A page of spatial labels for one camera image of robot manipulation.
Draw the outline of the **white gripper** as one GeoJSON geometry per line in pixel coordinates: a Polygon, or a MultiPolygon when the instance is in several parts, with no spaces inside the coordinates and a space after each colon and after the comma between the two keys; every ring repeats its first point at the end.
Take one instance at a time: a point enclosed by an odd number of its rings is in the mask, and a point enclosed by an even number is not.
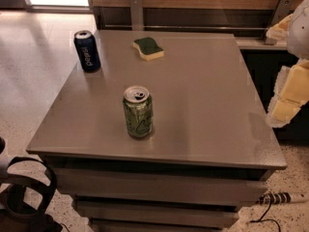
{"type": "MultiPolygon", "coordinates": [[[[293,14],[271,26],[266,37],[284,41],[287,50],[299,59],[309,58],[309,0],[303,0],[293,14]]],[[[309,61],[283,66],[277,75],[274,96],[267,108],[267,123],[272,128],[288,125],[301,107],[309,102],[309,61]]]]}

